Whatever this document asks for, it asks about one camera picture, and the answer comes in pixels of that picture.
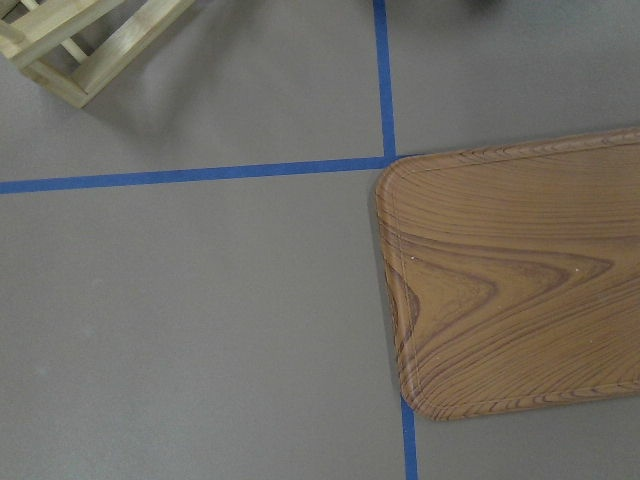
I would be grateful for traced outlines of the wooden grain tray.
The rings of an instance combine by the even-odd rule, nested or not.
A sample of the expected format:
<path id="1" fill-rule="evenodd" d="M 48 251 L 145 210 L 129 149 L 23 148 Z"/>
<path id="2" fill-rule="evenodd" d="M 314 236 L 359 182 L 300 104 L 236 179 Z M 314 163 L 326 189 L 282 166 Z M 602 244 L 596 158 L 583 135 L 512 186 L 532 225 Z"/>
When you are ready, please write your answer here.
<path id="1" fill-rule="evenodd" d="M 396 161 L 375 188 L 404 400 L 433 420 L 639 391 L 639 131 Z"/>

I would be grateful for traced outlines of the light wooden rack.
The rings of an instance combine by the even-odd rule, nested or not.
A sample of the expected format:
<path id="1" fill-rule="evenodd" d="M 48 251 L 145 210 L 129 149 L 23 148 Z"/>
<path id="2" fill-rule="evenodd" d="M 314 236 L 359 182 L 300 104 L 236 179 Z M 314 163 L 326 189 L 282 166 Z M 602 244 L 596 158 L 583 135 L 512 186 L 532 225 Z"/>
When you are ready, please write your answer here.
<path id="1" fill-rule="evenodd" d="M 190 0 L 144 1 L 93 52 L 74 40 L 120 1 L 3 1 L 1 55 L 22 75 L 83 108 L 167 30 Z"/>

